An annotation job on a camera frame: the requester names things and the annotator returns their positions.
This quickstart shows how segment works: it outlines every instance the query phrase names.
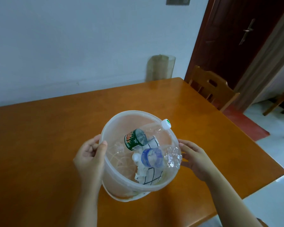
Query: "white bottle cap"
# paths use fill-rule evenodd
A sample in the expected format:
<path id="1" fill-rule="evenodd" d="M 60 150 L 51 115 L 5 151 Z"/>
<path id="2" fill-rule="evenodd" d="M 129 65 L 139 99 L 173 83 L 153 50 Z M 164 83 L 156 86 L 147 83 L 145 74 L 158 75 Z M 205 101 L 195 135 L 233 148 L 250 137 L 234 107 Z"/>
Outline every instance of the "white bottle cap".
<path id="1" fill-rule="evenodd" d="M 168 129 L 171 129 L 171 124 L 170 122 L 168 121 L 168 119 L 164 119 L 161 121 L 161 125 L 163 127 L 164 130 L 168 130 Z"/>
<path id="2" fill-rule="evenodd" d="M 141 160 L 141 155 L 139 153 L 134 153 L 131 158 L 134 162 L 139 162 Z"/>

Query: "green bottle label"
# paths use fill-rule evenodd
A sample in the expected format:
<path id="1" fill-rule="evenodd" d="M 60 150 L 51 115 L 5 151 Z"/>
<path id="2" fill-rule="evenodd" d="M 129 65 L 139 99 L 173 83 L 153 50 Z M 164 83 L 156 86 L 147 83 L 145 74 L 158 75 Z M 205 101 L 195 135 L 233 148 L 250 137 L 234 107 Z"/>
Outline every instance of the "green bottle label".
<path id="1" fill-rule="evenodd" d="M 124 136 L 124 143 L 126 147 L 130 150 L 134 150 L 134 147 L 136 146 L 143 146 L 137 139 L 136 130 Z"/>

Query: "chair backrest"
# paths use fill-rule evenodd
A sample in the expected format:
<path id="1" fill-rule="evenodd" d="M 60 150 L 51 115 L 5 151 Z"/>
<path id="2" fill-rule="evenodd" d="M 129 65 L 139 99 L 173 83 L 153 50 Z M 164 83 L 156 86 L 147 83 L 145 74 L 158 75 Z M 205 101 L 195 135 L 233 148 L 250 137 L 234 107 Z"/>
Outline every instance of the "chair backrest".
<path id="1" fill-rule="evenodd" d="M 197 91 L 211 103 L 217 99 L 219 101 L 218 110 L 225 110 L 239 95 L 228 85 L 226 80 L 211 71 L 204 71 L 199 66 L 195 66 L 192 71 L 192 78 L 189 82 L 198 84 Z"/>

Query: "person's left hand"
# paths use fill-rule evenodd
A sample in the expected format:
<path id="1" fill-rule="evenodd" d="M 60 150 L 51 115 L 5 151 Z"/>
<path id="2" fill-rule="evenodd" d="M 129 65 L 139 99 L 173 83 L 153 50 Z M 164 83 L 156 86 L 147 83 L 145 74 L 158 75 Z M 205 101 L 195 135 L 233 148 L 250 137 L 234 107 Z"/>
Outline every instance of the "person's left hand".
<path id="1" fill-rule="evenodd" d="M 101 135 L 97 135 L 86 141 L 79 149 L 74 164 L 81 178 L 83 191 L 99 193 L 104 171 L 104 158 L 107 149 L 107 142 L 97 144 Z"/>

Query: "person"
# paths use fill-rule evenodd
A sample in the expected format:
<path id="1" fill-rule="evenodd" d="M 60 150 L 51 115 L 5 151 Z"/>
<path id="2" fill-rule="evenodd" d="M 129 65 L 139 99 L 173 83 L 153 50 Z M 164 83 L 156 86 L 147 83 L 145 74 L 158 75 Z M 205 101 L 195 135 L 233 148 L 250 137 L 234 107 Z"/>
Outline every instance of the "person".
<path id="1" fill-rule="evenodd" d="M 79 149 L 74 164 L 81 179 L 81 194 L 73 210 L 69 226 L 97 226 L 98 194 L 104 172 L 107 142 L 97 144 L 101 135 L 86 141 Z M 245 206 L 242 199 L 226 178 L 216 168 L 206 152 L 198 145 L 179 139 L 181 166 L 190 168 L 198 179 L 204 181 L 211 193 L 222 225 L 261 227 L 257 218 Z"/>

